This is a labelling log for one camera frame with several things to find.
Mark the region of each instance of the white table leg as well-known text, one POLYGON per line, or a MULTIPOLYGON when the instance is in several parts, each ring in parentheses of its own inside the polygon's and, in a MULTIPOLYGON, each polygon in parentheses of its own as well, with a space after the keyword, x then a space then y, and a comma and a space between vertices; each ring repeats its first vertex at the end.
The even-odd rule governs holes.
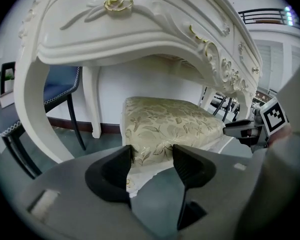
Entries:
POLYGON ((59 140, 45 112, 43 92, 49 70, 49 66, 38 58, 29 67, 18 64, 14 102, 19 119, 32 141, 52 160, 62 163, 74 156, 59 140))
POLYGON ((82 69, 82 83, 86 109, 92 124, 92 136, 99 139, 101 135, 99 115, 98 76, 99 66, 84 66, 82 69))
POLYGON ((203 96, 203 100, 202 100, 200 107, 203 108, 204 110, 208 111, 209 105, 210 105, 213 97, 215 96, 216 92, 217 91, 215 89, 208 87, 205 91, 205 94, 203 96))
POLYGON ((252 104, 250 94, 248 92, 238 92, 237 99, 240 104, 240 110, 237 121, 247 119, 250 115, 250 108, 252 104))

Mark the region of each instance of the upholstered stool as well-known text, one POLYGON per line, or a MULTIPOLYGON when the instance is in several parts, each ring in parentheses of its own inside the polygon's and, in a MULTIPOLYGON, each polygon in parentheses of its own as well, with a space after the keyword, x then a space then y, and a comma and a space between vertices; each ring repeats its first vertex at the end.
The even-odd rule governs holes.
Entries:
POLYGON ((223 136, 224 123, 191 102, 129 97, 122 112, 122 144, 132 145, 134 167, 172 160, 173 144, 208 149, 223 136))

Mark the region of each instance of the floor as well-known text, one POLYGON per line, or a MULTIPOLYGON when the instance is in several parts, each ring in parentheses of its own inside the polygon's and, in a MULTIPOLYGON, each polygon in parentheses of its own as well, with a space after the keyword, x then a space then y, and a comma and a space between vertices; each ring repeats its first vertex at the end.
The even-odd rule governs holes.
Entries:
MULTIPOLYGON (((86 151, 83 151, 73 130, 63 128, 55 128, 54 130, 62 143, 75 158, 122 145, 120 134, 102 134, 100 139, 95 139, 90 132, 81 132, 86 146, 86 151)), ((56 164, 36 147, 26 133, 24 133, 20 139, 29 156, 42 172, 46 172, 56 164)), ((250 148, 241 145, 237 139, 233 139, 223 149, 222 153, 246 158, 252 157, 250 148)), ((10 153, 5 149, 3 153, 0 154, 0 186, 6 198, 12 200, 15 195, 30 184, 31 181, 32 180, 16 164, 10 153)))

